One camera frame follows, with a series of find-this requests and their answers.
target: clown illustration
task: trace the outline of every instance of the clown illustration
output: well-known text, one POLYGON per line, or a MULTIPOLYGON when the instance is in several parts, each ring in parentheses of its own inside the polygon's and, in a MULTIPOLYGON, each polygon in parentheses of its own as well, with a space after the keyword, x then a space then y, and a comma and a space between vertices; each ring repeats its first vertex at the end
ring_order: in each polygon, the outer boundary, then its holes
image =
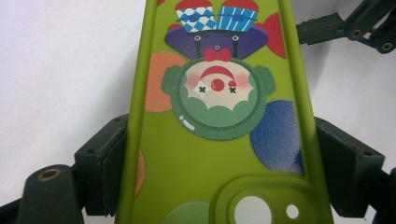
POLYGON ((267 67, 242 61, 268 42, 267 32, 252 26, 257 12, 253 1, 228 0, 215 22, 208 1, 177 5, 183 25, 171 26, 165 42, 192 61, 166 71, 163 92, 171 96, 174 112, 190 132, 230 140, 260 122, 266 96, 276 84, 267 67))

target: phone case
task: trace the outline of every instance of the phone case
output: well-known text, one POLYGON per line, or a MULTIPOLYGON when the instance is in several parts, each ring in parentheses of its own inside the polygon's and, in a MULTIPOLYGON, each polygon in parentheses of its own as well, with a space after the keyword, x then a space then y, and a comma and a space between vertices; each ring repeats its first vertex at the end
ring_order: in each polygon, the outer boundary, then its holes
POLYGON ((148 1, 117 223, 332 223, 289 0, 148 1))

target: red circle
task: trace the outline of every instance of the red circle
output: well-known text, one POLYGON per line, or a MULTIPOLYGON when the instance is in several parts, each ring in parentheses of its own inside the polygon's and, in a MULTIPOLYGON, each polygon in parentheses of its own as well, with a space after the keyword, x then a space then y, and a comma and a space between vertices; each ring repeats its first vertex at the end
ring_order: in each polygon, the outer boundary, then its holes
POLYGON ((221 79, 216 78, 212 81, 212 89, 214 91, 222 91, 224 90, 224 86, 224 82, 221 79))

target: white background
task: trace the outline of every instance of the white background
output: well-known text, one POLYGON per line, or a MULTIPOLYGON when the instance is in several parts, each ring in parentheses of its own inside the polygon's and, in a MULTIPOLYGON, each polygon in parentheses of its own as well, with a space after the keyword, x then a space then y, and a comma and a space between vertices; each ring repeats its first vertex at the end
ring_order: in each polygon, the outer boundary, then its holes
MULTIPOLYGON (((361 0, 293 0, 296 21, 345 19, 361 0)), ((74 153, 129 112, 144 0, 0 1, 0 206, 24 180, 74 153)), ((387 156, 396 167, 396 51, 347 39, 302 46, 315 115, 387 156)), ((371 223, 339 218, 335 223, 371 223)), ((113 218, 86 217, 86 223, 113 218)))

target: black bracket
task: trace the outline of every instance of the black bracket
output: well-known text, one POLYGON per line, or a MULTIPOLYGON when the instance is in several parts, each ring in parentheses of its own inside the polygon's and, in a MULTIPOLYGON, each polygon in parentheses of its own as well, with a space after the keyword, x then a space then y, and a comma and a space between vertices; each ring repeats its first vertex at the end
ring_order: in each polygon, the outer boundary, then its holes
POLYGON ((396 169, 381 170, 385 156, 324 119, 316 119, 330 200, 341 217, 364 217, 370 204, 374 223, 396 223, 396 169))
POLYGON ((79 224, 89 216, 114 216, 128 115, 111 120, 75 154, 72 166, 52 165, 30 175, 20 200, 0 208, 0 223, 79 224))
POLYGON ((396 48, 395 7, 394 0, 364 0, 345 21, 338 13, 304 21, 297 25, 300 44, 312 45, 347 37, 380 53, 390 53, 396 48), (387 14, 386 20, 375 28, 387 14))

